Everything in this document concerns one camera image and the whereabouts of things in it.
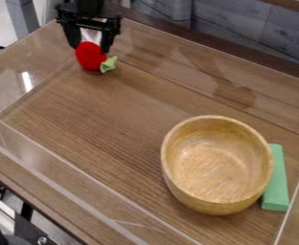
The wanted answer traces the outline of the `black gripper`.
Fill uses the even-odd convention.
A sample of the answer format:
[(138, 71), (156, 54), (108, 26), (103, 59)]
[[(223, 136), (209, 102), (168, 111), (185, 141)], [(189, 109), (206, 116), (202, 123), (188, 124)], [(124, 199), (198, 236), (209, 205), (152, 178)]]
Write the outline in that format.
[(54, 9), (70, 47), (74, 49), (81, 41), (81, 28), (102, 31), (101, 52), (106, 54), (120, 33), (121, 16), (108, 11), (103, 0), (62, 0)]

